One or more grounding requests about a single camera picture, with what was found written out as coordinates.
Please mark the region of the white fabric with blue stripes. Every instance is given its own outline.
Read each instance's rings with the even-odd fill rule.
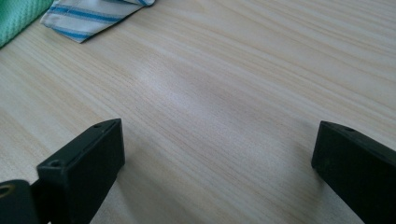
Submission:
[[[155,0],[55,0],[40,23],[81,43]]]

